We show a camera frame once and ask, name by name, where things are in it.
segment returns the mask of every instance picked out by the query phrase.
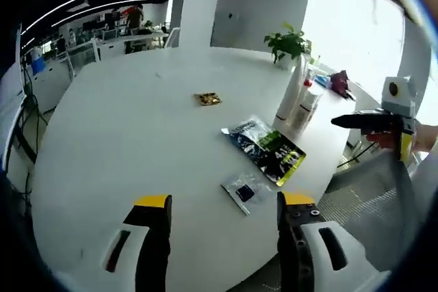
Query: white vase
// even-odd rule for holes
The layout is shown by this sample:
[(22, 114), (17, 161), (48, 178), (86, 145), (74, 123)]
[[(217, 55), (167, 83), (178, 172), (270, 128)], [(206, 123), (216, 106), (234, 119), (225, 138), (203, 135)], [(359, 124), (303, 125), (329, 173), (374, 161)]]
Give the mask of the white vase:
[(298, 56), (292, 59), (290, 54), (285, 53), (282, 59), (276, 61), (276, 64), (281, 70), (285, 70), (287, 72), (291, 72), (295, 67), (296, 62), (298, 61)]

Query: small plastic bag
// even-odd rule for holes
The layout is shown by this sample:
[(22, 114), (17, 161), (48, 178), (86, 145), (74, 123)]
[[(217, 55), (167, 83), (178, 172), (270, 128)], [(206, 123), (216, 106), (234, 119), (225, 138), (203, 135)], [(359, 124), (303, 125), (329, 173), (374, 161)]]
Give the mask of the small plastic bag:
[(254, 174), (243, 172), (227, 179), (221, 186), (230, 194), (239, 208), (249, 215), (275, 193), (270, 182), (257, 178)]
[(257, 116), (221, 131), (277, 186), (283, 186), (306, 157), (297, 145)]

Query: yellow sticker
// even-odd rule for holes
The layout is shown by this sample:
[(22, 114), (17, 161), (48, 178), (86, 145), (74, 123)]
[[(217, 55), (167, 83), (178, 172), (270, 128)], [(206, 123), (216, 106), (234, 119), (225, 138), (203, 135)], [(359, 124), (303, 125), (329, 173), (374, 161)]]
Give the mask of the yellow sticker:
[(138, 205), (139, 207), (164, 208), (164, 203), (166, 203), (167, 197), (168, 194), (143, 196), (136, 200), (134, 205)]
[(400, 160), (407, 162), (409, 160), (409, 155), (411, 155), (413, 136), (408, 133), (402, 133), (401, 136), (401, 147), (400, 147)]
[(315, 203), (313, 198), (304, 194), (292, 193), (290, 191), (282, 191), (281, 193), (285, 196), (286, 205)]
[(283, 186), (283, 184), (290, 178), (290, 176), (294, 173), (294, 171), (298, 168), (298, 166), (301, 164), (301, 162), (306, 157), (306, 154), (302, 155), (300, 159), (294, 164), (292, 168), (289, 169), (288, 172), (286, 172), (285, 176), (276, 182), (277, 186)]

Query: red object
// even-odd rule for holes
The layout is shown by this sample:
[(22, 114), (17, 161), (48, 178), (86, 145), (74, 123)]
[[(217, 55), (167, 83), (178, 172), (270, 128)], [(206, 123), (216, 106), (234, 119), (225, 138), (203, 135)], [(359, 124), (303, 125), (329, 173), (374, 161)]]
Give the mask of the red object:
[(304, 85), (305, 85), (306, 87), (311, 87), (312, 84), (313, 84), (313, 81), (312, 81), (312, 80), (308, 80), (308, 79), (305, 79), (305, 80), (304, 80)]
[(126, 10), (122, 11), (120, 13), (121, 16), (128, 16), (130, 12), (132, 12), (133, 10), (135, 10), (135, 6), (131, 6), (129, 8), (127, 8)]
[(348, 98), (348, 75), (345, 70), (330, 76), (331, 89), (344, 98)]

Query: white cabinet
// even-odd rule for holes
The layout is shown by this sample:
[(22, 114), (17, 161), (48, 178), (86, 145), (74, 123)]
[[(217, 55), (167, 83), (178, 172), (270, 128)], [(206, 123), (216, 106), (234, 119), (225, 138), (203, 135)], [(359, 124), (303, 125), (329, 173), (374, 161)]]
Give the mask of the white cabinet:
[(45, 70), (31, 78), (42, 113), (55, 108), (69, 87), (71, 80), (67, 63), (57, 60), (47, 62)]
[(109, 44), (99, 45), (101, 51), (101, 61), (105, 61), (109, 58), (121, 56), (125, 54), (124, 42), (111, 42)]

